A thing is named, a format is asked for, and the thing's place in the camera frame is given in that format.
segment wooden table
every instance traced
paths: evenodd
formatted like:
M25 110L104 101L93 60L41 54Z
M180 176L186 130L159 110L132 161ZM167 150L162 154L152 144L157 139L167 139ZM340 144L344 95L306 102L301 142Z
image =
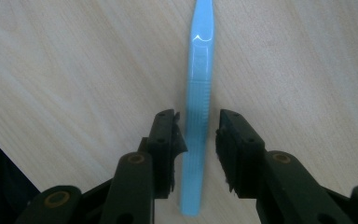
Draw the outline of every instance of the wooden table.
M186 117L195 1L1 0L0 147L40 190L111 178L153 117ZM156 223L259 223L215 155L220 108L243 114L267 150L297 156L324 186L358 185L358 1L215 1L215 58L203 202ZM176 161L180 186L181 158Z

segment wood grain surface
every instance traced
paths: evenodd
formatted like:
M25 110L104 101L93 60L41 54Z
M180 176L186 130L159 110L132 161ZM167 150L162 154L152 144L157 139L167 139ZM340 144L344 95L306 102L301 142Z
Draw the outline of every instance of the wood grain surface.
M186 117L195 0L0 0L0 147L40 190L111 178L161 110ZM215 154L221 108L267 150L339 193L358 185L358 1L214 1L215 57L201 212L180 188L156 223L259 223ZM181 158L176 161L180 186Z

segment screw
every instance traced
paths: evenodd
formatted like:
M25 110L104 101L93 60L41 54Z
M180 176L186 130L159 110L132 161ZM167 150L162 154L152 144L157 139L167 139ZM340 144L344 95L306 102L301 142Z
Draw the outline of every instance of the screw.
M128 158L128 161L130 163L134 163L134 164L142 163L142 162L144 162L144 160L145 160L145 157L143 155L139 155L139 154L131 155Z
M274 154L272 156L272 158L275 161L278 161L278 162L281 162L281 163L284 163L284 164L290 163L290 157L288 157L286 155L283 155L283 154L280 154L280 153Z
M63 191L63 190L57 191L57 192L51 193L45 199L45 206L47 208L60 207L61 205L67 203L69 201L69 198L71 198L69 192Z

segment blue plastic knife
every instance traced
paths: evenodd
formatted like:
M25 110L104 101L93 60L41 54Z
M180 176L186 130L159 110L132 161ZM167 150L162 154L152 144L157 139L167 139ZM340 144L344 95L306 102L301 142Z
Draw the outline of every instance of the blue plastic knife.
M213 69L213 1L197 0L190 33L186 99L186 145L181 190L181 210L196 216L200 211L205 145Z

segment table surface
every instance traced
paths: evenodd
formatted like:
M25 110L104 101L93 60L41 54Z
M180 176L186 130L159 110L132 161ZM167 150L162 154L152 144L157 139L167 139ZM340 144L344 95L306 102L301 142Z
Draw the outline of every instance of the table surface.
M0 0L0 147L40 189L82 191L111 178L161 110L186 117L194 0ZM316 180L358 185L358 1L214 1L215 57L201 212L180 188L156 223L259 223L229 193L215 154L221 108L267 150L298 157ZM182 158L176 160L180 186Z

